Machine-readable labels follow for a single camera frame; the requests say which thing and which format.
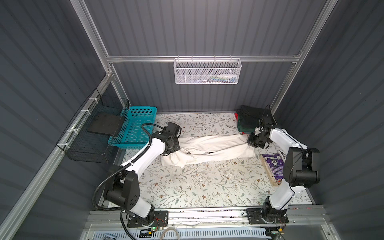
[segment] white mesh basket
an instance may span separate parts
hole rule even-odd
[[[175,58],[175,82],[177,84],[237,84],[240,59],[230,61],[178,61]]]

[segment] green towel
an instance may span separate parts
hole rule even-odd
[[[251,132],[253,132],[255,130],[256,127],[258,127],[259,124],[257,124],[257,126],[255,126],[254,128],[243,127],[243,125],[244,125],[244,118],[241,115],[238,115],[237,116],[237,130],[239,132],[244,132],[244,133],[250,134]]]

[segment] floor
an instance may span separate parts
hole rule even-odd
[[[238,133],[233,113],[158,114],[156,124],[174,122],[182,137],[230,135]],[[268,149],[255,149],[255,158],[163,167],[158,157],[140,179],[141,197],[157,209],[185,207],[230,207],[262,205],[277,187],[271,186],[259,154],[277,153],[273,143]],[[127,149],[124,162],[138,149]],[[292,204],[312,204],[304,192]]]

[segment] black wire basket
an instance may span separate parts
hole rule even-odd
[[[90,107],[84,111],[83,116],[75,127],[66,130],[70,131],[67,141],[57,142],[57,146],[74,161],[113,163],[119,148],[108,145],[110,136],[88,132],[87,129],[98,113],[120,116],[122,111],[129,110],[128,106],[127,99],[99,94],[93,100]],[[118,135],[119,130],[116,129],[113,137]]]

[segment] aluminum rail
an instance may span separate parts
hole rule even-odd
[[[94,101],[92,98],[96,98],[99,93],[102,94],[107,89],[110,84],[113,76],[111,74],[105,75],[97,90],[95,90],[90,96],[89,100],[85,103],[82,110],[87,110],[92,102]],[[85,111],[80,111],[76,118],[73,120],[69,129],[75,128],[75,126],[79,123],[82,116],[86,114]],[[66,133],[62,136],[59,143],[66,142],[66,140],[71,135],[70,131],[66,131]],[[19,200],[13,206],[5,220],[0,226],[0,239],[1,240],[11,240],[16,234],[17,230],[23,223],[24,219],[28,215],[29,211],[32,209],[36,200],[44,190],[46,184],[51,179],[53,173],[56,168],[59,166],[61,160],[64,158],[65,153],[56,146],[48,158],[45,160],[44,164],[40,168],[40,170],[36,173],[35,177],[29,183],[28,187],[25,189]]]
[[[101,64],[103,65],[103,68],[106,73],[112,72],[115,78],[112,80],[112,86],[116,91],[116,94],[119,98],[125,98],[128,99],[129,105],[130,101],[128,98],[127,93],[124,90],[124,87],[122,86],[122,83],[119,79],[119,76],[117,75],[117,72],[112,64],[110,64],[106,56],[108,55],[107,49],[101,39],[101,36],[96,28],[96,25],[92,19],[92,16],[87,8],[87,5],[85,4],[84,0],[70,0],[81,24],[83,25],[83,28],[85,32],[88,35],[89,40],[92,43],[92,46],[99,57],[99,60]]]
[[[318,18],[316,19],[315,24],[313,25],[312,30],[310,31],[307,39],[304,42],[303,48],[300,51],[299,61],[291,67],[284,80],[284,83],[282,84],[281,88],[279,89],[279,92],[273,100],[273,103],[271,105],[272,114],[275,114],[286,92],[288,91],[288,88],[291,86],[293,79],[296,77],[301,66],[303,65],[305,58],[308,56],[308,53],[310,52],[314,42],[320,34],[321,29],[324,27],[325,22],[327,21],[337,2],[338,0],[327,0],[327,2],[324,4],[324,7],[322,8]]]
[[[275,226],[272,223],[249,225],[247,217],[242,215],[247,208],[252,207],[206,207],[159,210],[169,211],[168,226],[175,228]],[[91,211],[80,239],[92,239],[95,231],[121,230],[119,213],[120,211]],[[287,223],[287,226],[330,224],[330,219],[322,205],[290,205],[288,207],[287,215],[290,221]]]
[[[288,62],[297,63],[300,60],[298,55],[287,56],[107,56],[109,63],[173,63],[175,59],[181,62],[203,62],[203,61],[233,61],[241,59],[241,62],[265,63],[265,62]]]

